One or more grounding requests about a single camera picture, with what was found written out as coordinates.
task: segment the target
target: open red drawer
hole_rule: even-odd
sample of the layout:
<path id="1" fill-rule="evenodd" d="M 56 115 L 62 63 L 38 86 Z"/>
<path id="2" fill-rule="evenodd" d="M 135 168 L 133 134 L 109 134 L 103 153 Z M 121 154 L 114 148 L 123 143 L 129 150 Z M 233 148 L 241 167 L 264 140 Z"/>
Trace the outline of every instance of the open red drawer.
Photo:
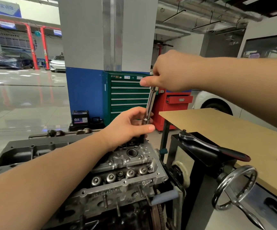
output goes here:
<path id="1" fill-rule="evenodd" d="M 193 96 L 183 95 L 183 96 L 167 96 L 166 102 L 169 104 L 179 104 L 179 103 L 191 103 L 193 101 Z"/>

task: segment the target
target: table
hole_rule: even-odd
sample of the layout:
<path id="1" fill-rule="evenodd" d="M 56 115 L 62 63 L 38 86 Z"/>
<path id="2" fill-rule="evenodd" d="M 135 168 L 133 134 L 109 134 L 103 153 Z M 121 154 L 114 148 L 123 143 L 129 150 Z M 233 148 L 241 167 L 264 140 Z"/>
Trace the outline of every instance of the table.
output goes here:
<path id="1" fill-rule="evenodd" d="M 211 108 L 160 112 L 165 119 L 161 147 L 165 148 L 169 125 L 187 132 L 199 132 L 219 146 L 243 152 L 250 162 L 237 161 L 236 167 L 252 165 L 257 183 L 277 196 L 277 132 Z"/>

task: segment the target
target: shiny tile floor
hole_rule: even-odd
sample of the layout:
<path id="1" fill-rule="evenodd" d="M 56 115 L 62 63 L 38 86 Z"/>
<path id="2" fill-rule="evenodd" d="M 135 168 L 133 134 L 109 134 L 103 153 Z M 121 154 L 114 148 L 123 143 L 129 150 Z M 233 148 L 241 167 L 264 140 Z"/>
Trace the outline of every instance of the shiny tile floor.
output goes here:
<path id="1" fill-rule="evenodd" d="M 65 73 L 0 69 L 0 152 L 12 140 L 71 122 Z"/>

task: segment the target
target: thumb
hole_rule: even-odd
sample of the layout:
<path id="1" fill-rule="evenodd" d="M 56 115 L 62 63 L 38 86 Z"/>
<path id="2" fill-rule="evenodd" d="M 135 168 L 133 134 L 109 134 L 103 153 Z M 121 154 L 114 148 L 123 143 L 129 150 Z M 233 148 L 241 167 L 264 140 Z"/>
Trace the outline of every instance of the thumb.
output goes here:
<path id="1" fill-rule="evenodd" d="M 133 126 L 133 134 L 134 135 L 143 135 L 146 133 L 153 132 L 155 130 L 155 126 L 152 124 Z"/>
<path id="2" fill-rule="evenodd" d="M 144 77 L 140 81 L 141 86 L 157 86 L 160 87 L 160 77 L 159 76 L 148 76 Z"/>

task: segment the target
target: red tool cabinet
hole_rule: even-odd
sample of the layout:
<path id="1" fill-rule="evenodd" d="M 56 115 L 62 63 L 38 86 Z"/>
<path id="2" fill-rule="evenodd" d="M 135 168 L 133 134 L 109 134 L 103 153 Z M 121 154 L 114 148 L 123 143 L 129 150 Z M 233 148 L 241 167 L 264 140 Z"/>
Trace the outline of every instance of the red tool cabinet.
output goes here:
<path id="1" fill-rule="evenodd" d="M 159 116 L 160 111 L 171 110 L 187 110 L 189 103 L 192 103 L 193 96 L 190 95 L 191 90 L 184 92 L 170 92 L 166 89 L 159 88 L 159 94 L 156 95 L 153 103 L 153 124 L 161 134 L 163 132 L 164 118 Z M 169 129 L 176 129 L 175 126 L 170 125 Z"/>

